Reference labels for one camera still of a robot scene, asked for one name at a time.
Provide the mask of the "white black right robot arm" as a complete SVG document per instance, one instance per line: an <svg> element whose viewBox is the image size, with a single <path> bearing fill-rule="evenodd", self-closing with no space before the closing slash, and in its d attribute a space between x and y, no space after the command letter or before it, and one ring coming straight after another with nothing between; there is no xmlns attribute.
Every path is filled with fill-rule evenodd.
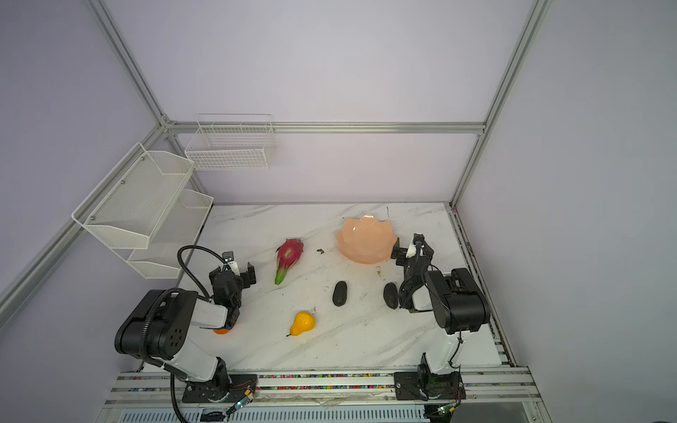
<svg viewBox="0 0 677 423"><path fill-rule="evenodd" d="M457 268L444 273L432 264L433 257L434 250L422 234L415 234L406 248L396 241L391 251L404 279L399 286L386 286L384 301L391 308L420 313L414 294L424 288L430 298L428 311L444 331L441 342L421 355L414 372L394 374L398 400L464 399L460 356L470 336L491 318L486 297L470 271Z"/></svg>

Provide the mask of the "dark avocado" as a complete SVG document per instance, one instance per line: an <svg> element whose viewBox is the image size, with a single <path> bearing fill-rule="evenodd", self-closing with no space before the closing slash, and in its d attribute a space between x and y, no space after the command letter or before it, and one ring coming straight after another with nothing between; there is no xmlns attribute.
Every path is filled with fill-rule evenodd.
<svg viewBox="0 0 677 423"><path fill-rule="evenodd" d="M341 280L335 285L331 299L335 307L342 307L347 303L347 282Z"/></svg>
<svg viewBox="0 0 677 423"><path fill-rule="evenodd" d="M390 309L397 309L398 303L398 287L395 283L390 282L384 286L383 298L386 306Z"/></svg>

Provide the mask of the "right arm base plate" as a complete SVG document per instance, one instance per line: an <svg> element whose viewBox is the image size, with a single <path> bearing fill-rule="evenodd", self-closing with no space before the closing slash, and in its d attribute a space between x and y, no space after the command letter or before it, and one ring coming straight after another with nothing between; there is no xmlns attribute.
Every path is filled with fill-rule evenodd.
<svg viewBox="0 0 677 423"><path fill-rule="evenodd" d="M397 400L466 399L465 384L459 372L447 375L396 372L393 376Z"/></svg>

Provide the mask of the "pink dragon fruit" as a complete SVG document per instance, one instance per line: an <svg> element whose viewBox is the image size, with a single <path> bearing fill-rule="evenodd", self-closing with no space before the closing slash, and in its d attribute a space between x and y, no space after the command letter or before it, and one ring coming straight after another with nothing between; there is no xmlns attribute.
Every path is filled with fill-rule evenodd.
<svg viewBox="0 0 677 423"><path fill-rule="evenodd" d="M287 276L288 271L295 266L303 255L304 244L300 239L287 239L277 249L277 269L274 283L279 286Z"/></svg>

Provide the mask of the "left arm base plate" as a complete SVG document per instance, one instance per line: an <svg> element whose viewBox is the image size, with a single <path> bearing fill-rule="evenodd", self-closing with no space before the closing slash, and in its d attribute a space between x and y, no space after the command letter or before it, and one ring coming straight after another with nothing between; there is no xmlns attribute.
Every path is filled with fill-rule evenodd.
<svg viewBox="0 0 677 423"><path fill-rule="evenodd" d="M216 382L187 382L182 396L185 404L235 403L254 393L257 388L256 374L229 374L224 385Z"/></svg>

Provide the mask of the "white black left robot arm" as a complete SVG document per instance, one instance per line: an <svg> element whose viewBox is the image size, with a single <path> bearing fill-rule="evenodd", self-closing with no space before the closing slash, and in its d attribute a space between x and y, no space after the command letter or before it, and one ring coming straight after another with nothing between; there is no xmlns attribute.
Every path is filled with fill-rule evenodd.
<svg viewBox="0 0 677 423"><path fill-rule="evenodd" d="M231 331L240 316L243 290L257 283L255 267L239 271L235 262L211 271L213 299L181 288L151 290L122 324L115 337L119 354L164 369L186 385L188 403L220 403L251 396L255 375L229 375L224 359L189 339L192 327Z"/></svg>

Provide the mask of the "yellow pear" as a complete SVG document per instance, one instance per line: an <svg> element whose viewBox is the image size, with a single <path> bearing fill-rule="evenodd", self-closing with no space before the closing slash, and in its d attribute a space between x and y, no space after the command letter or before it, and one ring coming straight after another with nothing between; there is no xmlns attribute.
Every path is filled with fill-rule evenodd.
<svg viewBox="0 0 677 423"><path fill-rule="evenodd" d="M312 331L316 327L315 317L308 312L299 312L295 318L292 326L290 327L289 337L297 337L303 333Z"/></svg>

